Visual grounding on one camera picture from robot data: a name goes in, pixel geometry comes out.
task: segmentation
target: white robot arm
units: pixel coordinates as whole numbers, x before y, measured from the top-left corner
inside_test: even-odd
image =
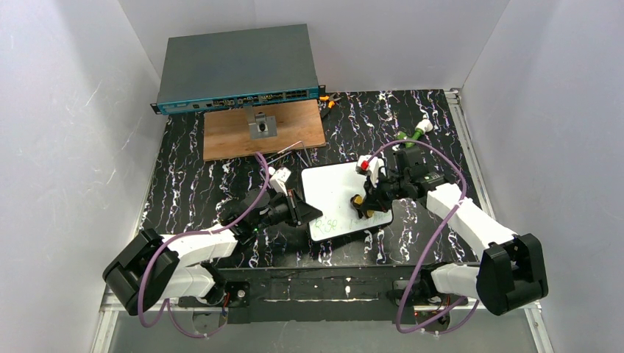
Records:
[[[459,187],[443,175],[429,172],[418,146],[396,151],[394,156],[397,170],[387,169],[377,158],[368,164],[370,156],[358,160],[356,171],[367,176],[366,195],[353,196],[351,203],[360,217],[387,211],[395,199],[411,198],[445,218],[458,203]],[[480,263],[423,266],[418,288],[406,290],[423,298],[453,293],[479,299],[495,315],[548,294],[542,245],[532,234],[517,235],[468,198],[448,224],[475,251]]]

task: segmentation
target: green object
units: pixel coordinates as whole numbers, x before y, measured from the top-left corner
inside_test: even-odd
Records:
[[[423,136],[425,134],[424,131],[422,131],[421,129],[416,129],[416,132],[414,133],[414,136],[411,137],[412,140],[418,140],[421,136]],[[407,134],[405,134],[403,131],[399,131],[399,133],[397,134],[397,139],[398,140],[406,140],[408,138]],[[413,142],[406,142],[405,143],[405,147],[407,149],[409,149],[410,147],[412,147],[414,145]]]

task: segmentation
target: orange tool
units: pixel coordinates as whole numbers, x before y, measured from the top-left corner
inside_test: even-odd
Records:
[[[328,101],[327,107],[321,110],[321,119],[325,118],[329,115],[331,108],[336,105],[336,102],[340,100],[342,97],[337,97],[337,93],[332,93],[331,96],[322,96],[319,97],[320,101]]]

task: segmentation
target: metal bracket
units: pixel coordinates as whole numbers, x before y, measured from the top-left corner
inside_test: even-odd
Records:
[[[149,106],[152,107],[152,110],[154,110],[154,114],[163,114],[163,112],[160,111],[158,104],[151,103]]]
[[[244,109],[252,140],[277,136],[277,122],[274,116],[266,116],[264,113],[254,114],[253,107],[250,105],[245,106]]]

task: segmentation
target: cable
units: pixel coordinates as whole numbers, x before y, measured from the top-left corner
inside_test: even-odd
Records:
[[[450,159],[448,159],[448,157],[446,157],[442,152],[440,152],[438,149],[435,149],[434,147],[432,147],[432,146],[430,146],[430,145],[428,145],[428,144],[426,144],[424,142],[420,142],[418,140],[412,140],[412,139],[409,139],[409,138],[405,139],[405,140],[395,140],[395,141],[391,141],[391,142],[386,143],[385,145],[381,146],[377,151],[375,151],[366,162],[370,163],[371,160],[375,156],[377,156],[379,153],[381,153],[384,149],[386,149],[386,148],[388,148],[390,146],[397,145],[399,143],[405,143],[405,142],[415,143],[416,145],[425,147],[426,149],[429,149],[433,153],[437,154],[438,157],[442,158],[442,160],[445,161],[452,168],[453,172],[455,172],[455,174],[457,174],[457,177],[459,178],[459,180],[461,182],[461,195],[459,196],[459,200],[457,201],[457,204],[455,204],[455,206],[451,209],[451,211],[448,213],[448,215],[446,217],[444,217],[444,219],[442,220],[442,223],[440,223],[440,225],[438,226],[436,231],[433,232],[433,234],[431,235],[431,239],[429,239],[429,241],[427,242],[427,245],[422,250],[420,258],[418,259],[418,262],[416,263],[416,267],[414,267],[414,271],[412,272],[411,277],[410,277],[410,279],[408,281],[408,284],[406,286],[406,288],[411,288],[414,285],[414,282],[416,281],[416,276],[418,275],[418,272],[420,271],[420,268],[422,267],[422,263],[425,261],[425,255],[431,250],[431,246],[433,246],[433,243],[436,242],[436,239],[440,235],[442,230],[444,229],[444,226],[446,226],[447,223],[449,222],[449,220],[455,215],[455,213],[457,212],[457,209],[461,206],[462,201],[466,198],[467,182],[466,182],[466,178],[461,173],[459,168],[457,168],[455,163],[453,163]],[[428,324],[430,324],[430,323],[434,322],[435,320],[437,320],[438,318],[441,318],[442,316],[446,315],[449,311],[451,311],[454,307],[458,306],[466,298],[465,296],[462,296],[459,299],[457,299],[457,301],[452,303],[451,305],[448,305],[443,311],[441,311],[440,313],[432,316],[428,320],[425,320],[425,321],[421,322],[420,324],[417,324],[415,327],[410,327],[410,328],[404,329],[403,327],[401,327],[401,318],[403,316],[403,310],[405,309],[405,303],[407,302],[407,299],[408,299],[408,294],[409,294],[409,290],[405,290],[403,292],[403,296],[401,297],[401,301],[399,303],[399,310],[397,311],[397,317],[395,319],[395,321],[396,321],[395,326],[397,327],[397,331],[399,331],[401,333],[411,333],[411,332],[417,331],[419,329],[424,329]],[[478,305],[479,305],[479,301],[477,300],[476,303],[475,303],[475,306],[472,308],[472,310],[470,310],[470,313],[468,313],[466,318],[464,320],[462,320],[459,324],[457,324],[454,327],[452,327],[450,329],[447,329],[445,331],[436,332],[436,333],[437,334],[444,334],[444,333],[450,333],[450,332],[455,331],[456,329],[461,327],[463,324],[465,324],[466,321],[468,321],[468,319],[470,319],[470,317],[472,317],[472,314],[475,312],[475,310],[477,309]]]
[[[229,228],[234,227],[238,222],[240,222],[243,218],[245,218],[254,209],[255,205],[260,201],[260,198],[262,197],[262,195],[264,195],[264,193],[266,192],[266,189],[269,186],[269,178],[271,177],[269,175],[269,166],[266,164],[266,160],[264,159],[264,156],[260,152],[255,152],[255,157],[256,157],[256,160],[258,160],[258,162],[262,166],[262,168],[264,168],[265,178],[264,178],[264,183],[262,185],[262,188],[260,189],[260,193],[255,198],[254,202],[252,202],[252,204],[249,206],[249,208],[247,208],[245,210],[245,212],[243,212],[232,223],[228,224],[227,226],[224,226],[223,228],[217,229],[215,231],[196,230],[196,231],[184,232],[184,233],[180,233],[178,235],[175,235],[175,236],[169,238],[169,240],[167,240],[165,243],[163,243],[163,245],[161,245],[156,250],[156,252],[152,256],[152,258],[149,259],[149,262],[147,263],[147,267],[145,268],[145,272],[143,273],[143,278],[141,279],[141,285],[139,286],[139,289],[138,289],[138,318],[139,318],[139,321],[141,322],[141,325],[143,325],[143,327],[152,327],[152,326],[154,326],[160,320],[160,317],[163,315],[163,311],[165,310],[165,307],[167,307],[169,305],[169,301],[168,301],[168,299],[166,299],[165,301],[163,301],[163,305],[160,306],[160,309],[158,310],[158,314],[156,315],[156,319],[154,321],[152,321],[152,322],[147,322],[145,320],[145,315],[143,314],[143,301],[144,301],[144,297],[145,297],[145,288],[147,286],[147,279],[149,278],[150,272],[154,268],[154,264],[156,263],[156,259],[166,249],[166,247],[169,244],[173,243],[174,241],[176,241],[176,240],[178,240],[180,238],[183,238],[183,237],[187,237],[189,235],[212,235],[212,234],[223,232],[224,230],[227,230]],[[174,321],[174,325],[177,326],[177,328],[179,327],[179,325],[177,325],[177,323],[175,321]]]

